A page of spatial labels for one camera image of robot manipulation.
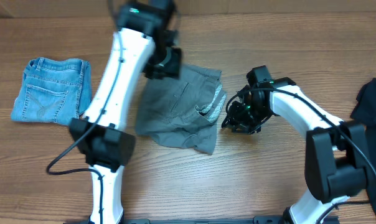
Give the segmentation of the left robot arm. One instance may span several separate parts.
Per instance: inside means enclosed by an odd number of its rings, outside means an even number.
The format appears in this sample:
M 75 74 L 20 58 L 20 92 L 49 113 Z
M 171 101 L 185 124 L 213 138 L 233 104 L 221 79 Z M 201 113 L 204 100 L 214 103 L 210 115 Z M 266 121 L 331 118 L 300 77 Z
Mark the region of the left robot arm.
M 129 1 L 113 16 L 116 30 L 101 82 L 82 118 L 69 132 L 89 165 L 93 210 L 88 223 L 122 223 L 123 170 L 136 139 L 125 132 L 129 105 L 141 74 L 149 79 L 179 78 L 182 50 L 177 29 L 169 22 L 177 14 L 174 1 Z

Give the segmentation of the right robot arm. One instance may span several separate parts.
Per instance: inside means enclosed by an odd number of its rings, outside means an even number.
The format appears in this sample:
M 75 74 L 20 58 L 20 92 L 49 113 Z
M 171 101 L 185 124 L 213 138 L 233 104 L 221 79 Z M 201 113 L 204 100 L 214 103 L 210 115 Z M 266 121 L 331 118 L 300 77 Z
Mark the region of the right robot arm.
M 228 101 L 222 127 L 254 134 L 272 116 L 280 116 L 306 141 L 307 191 L 282 215 L 255 216 L 254 223 L 338 223 L 330 213 L 355 204 L 352 198 L 362 190 L 375 193 L 360 200 L 360 205 L 376 202 L 376 169 L 369 159 L 363 125 L 329 114 L 292 79 L 273 79 L 264 65 L 249 71 L 247 81 Z

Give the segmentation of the grey shorts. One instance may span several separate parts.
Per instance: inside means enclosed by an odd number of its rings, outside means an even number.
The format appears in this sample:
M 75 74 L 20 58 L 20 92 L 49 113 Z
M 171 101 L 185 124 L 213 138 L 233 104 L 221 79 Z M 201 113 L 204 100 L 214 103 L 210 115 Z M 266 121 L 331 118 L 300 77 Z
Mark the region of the grey shorts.
M 148 80 L 138 108 L 135 132 L 166 147 L 213 154 L 217 120 L 227 98 L 222 72 L 183 65 L 178 79 Z

